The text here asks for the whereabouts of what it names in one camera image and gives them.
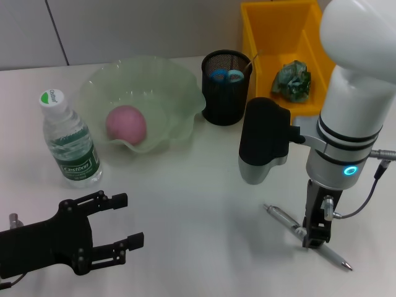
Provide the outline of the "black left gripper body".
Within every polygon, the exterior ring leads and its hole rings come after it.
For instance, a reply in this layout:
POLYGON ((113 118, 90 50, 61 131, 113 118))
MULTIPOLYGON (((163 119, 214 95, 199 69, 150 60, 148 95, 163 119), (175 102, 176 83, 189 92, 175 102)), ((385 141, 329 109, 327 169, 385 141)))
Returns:
POLYGON ((92 266, 89 212, 72 200, 61 202, 56 214, 42 222, 1 232, 1 277, 11 278, 55 264, 76 275, 92 266))

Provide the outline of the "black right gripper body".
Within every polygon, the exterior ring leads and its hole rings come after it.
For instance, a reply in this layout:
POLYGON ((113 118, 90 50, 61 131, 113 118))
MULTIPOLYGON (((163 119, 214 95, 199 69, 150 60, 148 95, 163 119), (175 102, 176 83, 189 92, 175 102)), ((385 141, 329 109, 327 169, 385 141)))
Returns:
POLYGON ((305 206, 305 216, 304 216, 304 227, 319 227, 323 224, 324 228, 331 228, 331 222, 324 219, 324 210, 322 209, 322 203, 325 196, 330 196, 334 203, 334 209, 336 208, 341 195, 342 190, 327 189, 320 186, 313 180, 308 180, 307 185, 307 199, 305 206))

